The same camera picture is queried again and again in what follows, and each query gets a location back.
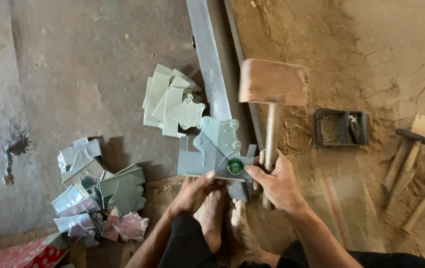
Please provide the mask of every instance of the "wooden mallet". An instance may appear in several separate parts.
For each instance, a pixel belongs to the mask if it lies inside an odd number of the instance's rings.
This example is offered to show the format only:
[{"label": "wooden mallet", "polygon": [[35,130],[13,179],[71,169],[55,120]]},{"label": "wooden mallet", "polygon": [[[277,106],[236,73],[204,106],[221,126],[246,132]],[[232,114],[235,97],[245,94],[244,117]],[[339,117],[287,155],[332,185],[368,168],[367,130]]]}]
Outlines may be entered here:
[{"label": "wooden mallet", "polygon": [[[308,103],[308,72],[305,67],[259,59],[241,64],[239,101],[269,105],[265,140],[265,171],[271,173],[277,161],[277,133],[282,105],[306,106]],[[263,194],[262,206],[274,209]]]}]

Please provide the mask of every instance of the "black pants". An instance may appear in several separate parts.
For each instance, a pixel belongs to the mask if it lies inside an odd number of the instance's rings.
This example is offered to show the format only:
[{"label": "black pants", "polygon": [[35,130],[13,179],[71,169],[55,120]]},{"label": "black pants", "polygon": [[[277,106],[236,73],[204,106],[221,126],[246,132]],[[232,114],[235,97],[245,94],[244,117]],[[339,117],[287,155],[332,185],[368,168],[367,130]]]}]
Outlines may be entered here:
[{"label": "black pants", "polygon": [[[407,253],[374,253],[348,251],[364,268],[425,267],[425,259]],[[171,236],[159,267],[208,267],[216,268],[216,257],[204,240],[199,222],[191,216],[179,216],[171,226]],[[270,267],[248,264],[240,267]],[[293,242],[282,253],[278,268],[308,268],[304,249],[299,241]]]}]

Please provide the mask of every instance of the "foot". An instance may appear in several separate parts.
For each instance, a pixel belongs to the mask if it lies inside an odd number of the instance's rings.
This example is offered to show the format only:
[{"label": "foot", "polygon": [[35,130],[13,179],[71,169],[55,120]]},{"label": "foot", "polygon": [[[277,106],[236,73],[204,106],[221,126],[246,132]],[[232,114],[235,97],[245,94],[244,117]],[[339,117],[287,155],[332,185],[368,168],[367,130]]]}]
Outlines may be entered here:
[{"label": "foot", "polygon": [[223,209],[224,193],[217,190],[211,192],[198,211],[194,213],[194,218],[201,224],[204,239],[213,253],[216,253],[221,247]]},{"label": "foot", "polygon": [[247,224],[245,215],[245,202],[233,199],[235,206],[231,210],[231,229],[236,241],[244,248],[245,261],[260,264],[262,256],[266,253],[259,245],[257,237]]}]

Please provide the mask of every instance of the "red patterned paper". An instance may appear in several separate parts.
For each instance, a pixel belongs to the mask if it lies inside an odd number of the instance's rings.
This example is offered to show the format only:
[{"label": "red patterned paper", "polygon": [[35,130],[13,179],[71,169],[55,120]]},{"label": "red patterned paper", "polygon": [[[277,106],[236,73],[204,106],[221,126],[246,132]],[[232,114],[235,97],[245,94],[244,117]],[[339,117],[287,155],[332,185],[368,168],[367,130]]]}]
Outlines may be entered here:
[{"label": "red patterned paper", "polygon": [[66,249],[43,245],[46,237],[0,251],[0,268],[54,268]]}]

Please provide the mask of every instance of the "stack of metal sheets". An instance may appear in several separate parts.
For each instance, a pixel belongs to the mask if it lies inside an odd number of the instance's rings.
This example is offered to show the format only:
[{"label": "stack of metal sheets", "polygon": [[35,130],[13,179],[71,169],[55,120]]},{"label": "stack of metal sheets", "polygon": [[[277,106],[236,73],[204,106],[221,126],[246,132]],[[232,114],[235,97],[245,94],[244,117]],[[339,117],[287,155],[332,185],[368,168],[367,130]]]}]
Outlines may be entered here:
[{"label": "stack of metal sheets", "polygon": [[161,128],[163,135],[185,137],[178,132],[178,125],[186,130],[201,128],[201,117],[206,105],[197,95],[203,91],[182,72],[158,64],[153,77],[148,77],[143,124]]},{"label": "stack of metal sheets", "polygon": [[65,192],[52,201],[62,233],[86,246],[97,246],[96,238],[114,241],[142,240],[149,219],[137,211],[144,208],[143,170],[137,164],[113,174],[102,162],[97,139],[69,143],[58,157]]}]

